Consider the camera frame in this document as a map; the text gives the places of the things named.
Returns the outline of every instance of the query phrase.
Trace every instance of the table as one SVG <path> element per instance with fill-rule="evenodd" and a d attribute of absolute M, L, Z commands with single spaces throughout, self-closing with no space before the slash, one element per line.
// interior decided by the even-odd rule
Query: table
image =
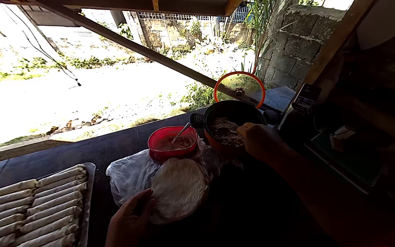
<path fill-rule="evenodd" d="M 118 210 L 105 175 L 107 166 L 146 149 L 148 137 L 156 129 L 184 126 L 190 114 L 0 161 L 0 188 L 74 164 L 96 164 L 88 246 L 104 246 L 109 221 Z M 208 199 L 196 212 L 180 222 L 150 226 L 150 235 L 142 245 L 184 244 L 190 239 L 194 244 L 252 238 L 273 242 L 307 241 L 312 236 L 328 239 L 298 196 L 271 167 L 249 155 L 239 159 L 244 170 L 234 165 L 224 167 L 221 176 L 211 183 Z"/>

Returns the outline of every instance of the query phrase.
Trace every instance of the metal fence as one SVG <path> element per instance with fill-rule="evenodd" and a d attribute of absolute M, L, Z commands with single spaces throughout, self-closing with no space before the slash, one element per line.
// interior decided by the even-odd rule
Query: metal fence
<path fill-rule="evenodd" d="M 243 22 L 246 15 L 249 13 L 247 6 L 237 7 L 232 15 L 228 17 L 230 22 Z M 138 12 L 138 16 L 141 19 L 161 19 L 161 20 L 184 20 L 189 21 L 196 18 L 201 21 L 210 21 L 214 16 L 208 15 L 189 15 L 189 14 L 164 14 L 164 13 L 152 13 L 152 12 Z M 217 16 L 218 21 L 225 21 L 226 17 Z"/>

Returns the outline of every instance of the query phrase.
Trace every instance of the plastic bag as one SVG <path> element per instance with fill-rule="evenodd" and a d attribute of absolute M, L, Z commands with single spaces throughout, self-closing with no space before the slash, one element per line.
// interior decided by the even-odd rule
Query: plastic bag
<path fill-rule="evenodd" d="M 222 163 L 217 152 L 200 138 L 197 139 L 197 146 L 199 150 L 189 159 L 201 164 L 204 176 L 210 182 L 219 176 Z M 115 204 L 121 206 L 132 196 L 150 188 L 151 179 L 161 165 L 151 159 L 149 149 L 112 162 L 106 169 L 106 175 L 110 177 Z"/>

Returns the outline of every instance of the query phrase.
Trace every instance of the pot handle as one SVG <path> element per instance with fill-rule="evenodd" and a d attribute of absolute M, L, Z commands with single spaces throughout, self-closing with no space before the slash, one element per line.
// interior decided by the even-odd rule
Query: pot handle
<path fill-rule="evenodd" d="M 205 125 L 205 118 L 201 113 L 192 113 L 189 121 L 193 128 L 203 128 Z"/>
<path fill-rule="evenodd" d="M 281 121 L 281 115 L 273 110 L 266 110 L 263 112 L 266 122 L 270 125 L 276 125 Z"/>

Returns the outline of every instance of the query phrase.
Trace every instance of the ground meat filling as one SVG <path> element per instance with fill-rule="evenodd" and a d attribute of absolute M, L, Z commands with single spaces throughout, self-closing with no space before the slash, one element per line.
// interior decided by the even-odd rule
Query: ground meat filling
<path fill-rule="evenodd" d="M 234 146 L 242 146 L 244 145 L 243 138 L 237 134 L 230 131 L 236 131 L 238 125 L 230 122 L 226 117 L 218 117 L 211 124 L 210 130 L 211 133 L 224 144 L 234 145 Z"/>

